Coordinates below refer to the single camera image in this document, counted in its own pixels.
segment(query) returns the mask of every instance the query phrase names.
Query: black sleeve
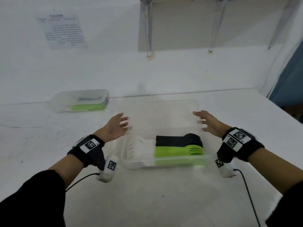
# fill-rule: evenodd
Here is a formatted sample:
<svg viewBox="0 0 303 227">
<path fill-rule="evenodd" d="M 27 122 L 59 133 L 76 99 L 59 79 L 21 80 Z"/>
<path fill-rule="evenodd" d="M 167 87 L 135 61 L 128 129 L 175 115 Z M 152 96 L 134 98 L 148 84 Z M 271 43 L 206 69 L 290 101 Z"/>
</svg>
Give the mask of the black sleeve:
<svg viewBox="0 0 303 227">
<path fill-rule="evenodd" d="M 65 226 L 65 183 L 54 170 L 37 173 L 0 202 L 1 221 L 10 226 Z"/>
<path fill-rule="evenodd" d="M 291 187 L 266 220 L 271 226 L 300 226 L 302 221 L 303 181 Z"/>
</svg>

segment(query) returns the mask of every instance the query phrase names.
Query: left hand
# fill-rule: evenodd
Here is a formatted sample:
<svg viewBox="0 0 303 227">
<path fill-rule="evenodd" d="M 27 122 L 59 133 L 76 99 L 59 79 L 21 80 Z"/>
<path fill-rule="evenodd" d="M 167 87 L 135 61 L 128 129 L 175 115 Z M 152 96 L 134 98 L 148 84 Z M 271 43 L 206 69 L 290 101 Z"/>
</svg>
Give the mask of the left hand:
<svg viewBox="0 0 303 227">
<path fill-rule="evenodd" d="M 113 116 L 108 123 L 97 130 L 94 135 L 101 138 L 105 143 L 123 136 L 128 131 L 128 122 L 120 123 L 128 120 L 128 117 L 122 116 L 123 113 Z"/>
</svg>

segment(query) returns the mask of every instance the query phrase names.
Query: paper sign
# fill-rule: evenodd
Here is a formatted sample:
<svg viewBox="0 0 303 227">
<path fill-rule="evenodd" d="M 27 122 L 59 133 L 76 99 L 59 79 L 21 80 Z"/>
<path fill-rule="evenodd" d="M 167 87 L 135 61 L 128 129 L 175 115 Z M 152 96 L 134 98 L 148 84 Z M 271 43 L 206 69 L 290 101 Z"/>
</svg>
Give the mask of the paper sign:
<svg viewBox="0 0 303 227">
<path fill-rule="evenodd" d="M 37 17 L 51 49 L 87 47 L 77 15 L 53 14 Z"/>
</svg>

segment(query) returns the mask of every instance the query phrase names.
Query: forearm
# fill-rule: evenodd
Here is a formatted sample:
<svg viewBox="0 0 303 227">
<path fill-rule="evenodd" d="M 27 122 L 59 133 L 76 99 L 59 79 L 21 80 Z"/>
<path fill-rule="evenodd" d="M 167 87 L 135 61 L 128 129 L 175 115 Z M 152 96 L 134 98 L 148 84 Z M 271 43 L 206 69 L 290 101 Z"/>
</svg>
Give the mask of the forearm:
<svg viewBox="0 0 303 227">
<path fill-rule="evenodd" d="M 49 170 L 55 170 L 62 177 L 65 187 L 67 188 L 81 172 L 83 167 L 83 162 L 74 155 L 69 154 L 51 166 Z"/>
<path fill-rule="evenodd" d="M 248 157 L 249 163 L 281 194 L 303 181 L 303 171 L 265 148 Z"/>
</svg>

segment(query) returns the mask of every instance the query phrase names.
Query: metal bracket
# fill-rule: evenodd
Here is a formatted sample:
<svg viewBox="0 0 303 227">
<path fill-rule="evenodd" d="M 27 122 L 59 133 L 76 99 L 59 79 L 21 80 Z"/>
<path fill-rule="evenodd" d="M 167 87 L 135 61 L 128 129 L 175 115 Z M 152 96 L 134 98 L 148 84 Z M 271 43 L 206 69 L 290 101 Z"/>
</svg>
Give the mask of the metal bracket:
<svg viewBox="0 0 303 227">
<path fill-rule="evenodd" d="M 147 56 L 152 56 L 152 1 L 151 0 L 140 0 L 141 1 L 141 17 L 144 18 L 144 30 L 146 38 Z"/>
<path fill-rule="evenodd" d="M 211 44 L 208 50 L 209 53 L 213 52 L 214 45 L 216 44 L 227 3 L 228 0 L 217 1 L 217 6 L 214 11 L 214 21 L 212 23 Z"/>
<path fill-rule="evenodd" d="M 268 50 L 277 42 L 278 37 L 280 36 L 282 30 L 286 26 L 286 23 L 289 21 L 290 17 L 292 16 L 293 12 L 295 11 L 296 7 L 298 6 L 299 0 L 289 0 L 286 4 L 283 15 L 279 20 L 279 23 L 275 29 L 274 35 L 269 42 Z"/>
</svg>

